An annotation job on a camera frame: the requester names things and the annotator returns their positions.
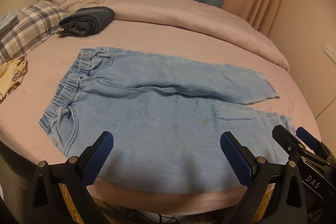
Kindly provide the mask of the light blue denim pants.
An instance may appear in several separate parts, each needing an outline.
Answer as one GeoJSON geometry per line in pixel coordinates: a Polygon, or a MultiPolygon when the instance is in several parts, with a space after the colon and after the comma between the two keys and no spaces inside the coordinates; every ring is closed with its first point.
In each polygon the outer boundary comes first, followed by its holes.
{"type": "Polygon", "coordinates": [[[239,187],[220,148],[229,131],[254,155],[284,164],[272,129],[289,117],[252,105],[278,98],[262,73],[117,48],[83,48],[40,120],[63,155],[114,136],[100,177],[144,192],[201,194],[239,187]]]}

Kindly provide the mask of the pink bed with sheet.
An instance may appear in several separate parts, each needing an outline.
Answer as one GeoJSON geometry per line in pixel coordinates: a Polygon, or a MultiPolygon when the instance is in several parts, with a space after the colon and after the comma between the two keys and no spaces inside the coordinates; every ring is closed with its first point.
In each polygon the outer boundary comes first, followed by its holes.
{"type": "Polygon", "coordinates": [[[244,193],[223,155],[230,131],[255,155],[284,163],[280,124],[320,137],[277,47],[247,22],[188,0],[106,0],[116,19],[61,38],[68,12],[25,8],[51,36],[26,57],[23,82],[1,103],[1,133],[27,159],[60,163],[104,132],[114,148],[90,193],[132,209],[191,215],[244,193]]]}

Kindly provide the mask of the yellow patterned cloth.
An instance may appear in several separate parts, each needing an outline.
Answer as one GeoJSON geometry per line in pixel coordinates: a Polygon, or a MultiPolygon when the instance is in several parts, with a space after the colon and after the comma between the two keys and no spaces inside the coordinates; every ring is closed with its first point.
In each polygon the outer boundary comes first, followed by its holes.
{"type": "Polygon", "coordinates": [[[23,81],[27,73],[27,60],[25,56],[12,59],[1,64],[0,100],[12,93],[23,81]]]}

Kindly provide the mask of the plaid pillow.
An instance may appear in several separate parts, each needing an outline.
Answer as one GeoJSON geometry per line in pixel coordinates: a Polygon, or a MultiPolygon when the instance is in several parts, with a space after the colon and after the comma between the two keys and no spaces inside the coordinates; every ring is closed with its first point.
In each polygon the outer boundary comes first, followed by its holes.
{"type": "Polygon", "coordinates": [[[1,39],[1,64],[28,55],[59,29],[70,13],[53,2],[30,5],[18,12],[18,24],[1,39]]]}

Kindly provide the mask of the dark folded pants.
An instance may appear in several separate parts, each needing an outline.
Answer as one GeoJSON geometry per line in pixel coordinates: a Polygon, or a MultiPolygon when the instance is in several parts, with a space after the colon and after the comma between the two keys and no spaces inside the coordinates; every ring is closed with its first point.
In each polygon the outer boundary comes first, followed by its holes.
{"type": "Polygon", "coordinates": [[[114,20],[115,13],[109,7],[88,7],[77,10],[59,22],[61,37],[87,37],[99,34],[114,20]]]}

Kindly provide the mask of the blue grey folded clothes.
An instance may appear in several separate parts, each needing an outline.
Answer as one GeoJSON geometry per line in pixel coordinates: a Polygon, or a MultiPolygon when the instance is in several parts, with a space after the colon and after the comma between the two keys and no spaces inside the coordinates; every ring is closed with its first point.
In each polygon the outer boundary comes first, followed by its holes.
{"type": "Polygon", "coordinates": [[[0,38],[3,39],[19,23],[18,13],[10,11],[1,16],[0,21],[0,38]]]}

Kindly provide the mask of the pink folded duvet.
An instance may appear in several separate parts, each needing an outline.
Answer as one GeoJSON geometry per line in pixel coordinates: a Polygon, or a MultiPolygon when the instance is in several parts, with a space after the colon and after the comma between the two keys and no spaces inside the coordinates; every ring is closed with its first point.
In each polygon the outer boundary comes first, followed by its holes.
{"type": "Polygon", "coordinates": [[[212,36],[254,53],[286,71],[285,56],[247,21],[220,8],[193,0],[51,0],[74,13],[84,7],[105,6],[115,18],[184,28],[212,36]]]}

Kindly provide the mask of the white wall power strip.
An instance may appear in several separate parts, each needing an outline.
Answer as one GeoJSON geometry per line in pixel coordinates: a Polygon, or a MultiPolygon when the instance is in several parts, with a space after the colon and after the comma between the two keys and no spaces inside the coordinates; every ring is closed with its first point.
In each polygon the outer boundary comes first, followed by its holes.
{"type": "Polygon", "coordinates": [[[333,48],[329,44],[326,44],[323,52],[331,59],[333,63],[336,64],[336,51],[333,50],[333,48]]]}

